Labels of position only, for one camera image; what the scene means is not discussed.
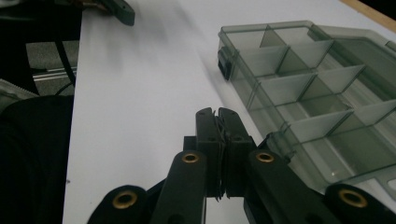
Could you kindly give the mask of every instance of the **screw hole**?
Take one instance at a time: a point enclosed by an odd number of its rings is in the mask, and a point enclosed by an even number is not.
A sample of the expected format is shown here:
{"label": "screw hole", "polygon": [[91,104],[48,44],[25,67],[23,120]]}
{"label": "screw hole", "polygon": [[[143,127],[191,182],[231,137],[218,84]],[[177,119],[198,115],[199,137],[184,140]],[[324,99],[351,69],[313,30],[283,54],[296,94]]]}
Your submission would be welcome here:
{"label": "screw hole", "polygon": [[347,203],[351,206],[359,208],[367,206],[367,200],[356,191],[350,189],[341,189],[338,192],[338,196],[344,203]]}
{"label": "screw hole", "polygon": [[137,195],[131,190],[125,190],[117,194],[113,199],[113,206],[118,209],[128,208],[136,203]]}
{"label": "screw hole", "polygon": [[182,160],[186,163],[193,163],[199,160],[199,157],[193,153],[186,154],[183,156]]}
{"label": "screw hole", "polygon": [[257,160],[263,161],[263,162],[271,162],[275,159],[271,154],[268,154],[265,152],[257,154],[256,158],[257,158]]}

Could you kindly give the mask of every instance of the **transparent plastic organizer box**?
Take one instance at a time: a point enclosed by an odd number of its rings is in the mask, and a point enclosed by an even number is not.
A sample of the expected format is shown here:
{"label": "transparent plastic organizer box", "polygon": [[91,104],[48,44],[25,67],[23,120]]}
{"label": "transparent plastic organizer box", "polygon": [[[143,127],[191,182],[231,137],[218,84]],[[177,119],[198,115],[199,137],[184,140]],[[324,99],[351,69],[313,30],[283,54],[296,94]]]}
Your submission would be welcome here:
{"label": "transparent plastic organizer box", "polygon": [[222,27],[219,68],[311,188],[375,178],[396,200],[396,45],[291,21]]}

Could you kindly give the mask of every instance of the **black fabric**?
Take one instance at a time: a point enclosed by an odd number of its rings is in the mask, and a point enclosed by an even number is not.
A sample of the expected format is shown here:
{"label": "black fabric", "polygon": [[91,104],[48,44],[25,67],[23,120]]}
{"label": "black fabric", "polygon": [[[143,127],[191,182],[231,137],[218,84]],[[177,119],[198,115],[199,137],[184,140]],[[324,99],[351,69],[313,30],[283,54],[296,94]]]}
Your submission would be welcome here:
{"label": "black fabric", "polygon": [[45,96],[0,115],[0,223],[62,223],[72,110]]}

